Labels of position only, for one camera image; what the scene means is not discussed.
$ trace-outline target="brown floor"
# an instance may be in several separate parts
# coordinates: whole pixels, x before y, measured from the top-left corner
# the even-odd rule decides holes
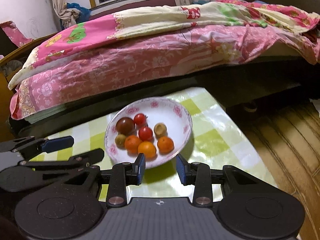
[[[253,144],[278,187],[301,201],[303,240],[320,237],[320,118],[312,103],[249,116],[236,123]]]

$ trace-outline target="black circular cover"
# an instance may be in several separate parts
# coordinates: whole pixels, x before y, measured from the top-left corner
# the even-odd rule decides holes
[[[286,239],[304,221],[301,203],[286,193],[231,193],[218,206],[218,216],[236,234],[251,239]]]
[[[36,192],[16,206],[17,225],[39,239],[65,239],[91,229],[103,209],[90,193],[55,194]]]

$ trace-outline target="metal screw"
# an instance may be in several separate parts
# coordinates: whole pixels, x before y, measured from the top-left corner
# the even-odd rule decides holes
[[[196,198],[196,203],[199,205],[207,205],[211,202],[210,198],[208,197],[198,197]]]
[[[119,205],[124,202],[124,199],[122,197],[111,197],[108,201],[112,205]]]

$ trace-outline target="tangerine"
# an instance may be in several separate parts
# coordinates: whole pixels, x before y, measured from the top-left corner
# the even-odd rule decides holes
[[[174,149],[174,143],[171,138],[162,136],[159,138],[157,146],[161,153],[167,154]]]
[[[124,141],[124,148],[130,153],[138,153],[138,146],[142,141],[135,135],[128,136]]]
[[[146,159],[152,159],[156,156],[157,149],[151,142],[142,142],[138,146],[138,153],[144,153]]]

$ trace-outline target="checkered tablecloth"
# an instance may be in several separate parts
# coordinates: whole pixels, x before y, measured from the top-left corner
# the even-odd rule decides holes
[[[204,88],[189,88],[168,95],[167,98],[181,103],[192,116],[192,135],[182,155],[189,162],[207,163],[212,169],[222,169],[225,164],[236,166],[248,173],[276,186],[268,169],[248,139],[223,111],[217,101]],[[49,136],[49,139],[72,135],[75,144],[72,148],[50,154],[41,154],[34,161],[67,160],[76,155],[104,147],[104,135],[108,123],[115,116],[108,114],[90,122]],[[111,169],[110,158],[105,155],[102,170]],[[104,185],[100,201],[105,201],[108,186]],[[159,167],[146,170],[140,186],[128,186],[128,199],[131,197],[176,197],[188,196],[192,199],[194,186],[183,186],[175,169],[175,159]],[[213,200],[222,198],[220,185],[212,185]]]

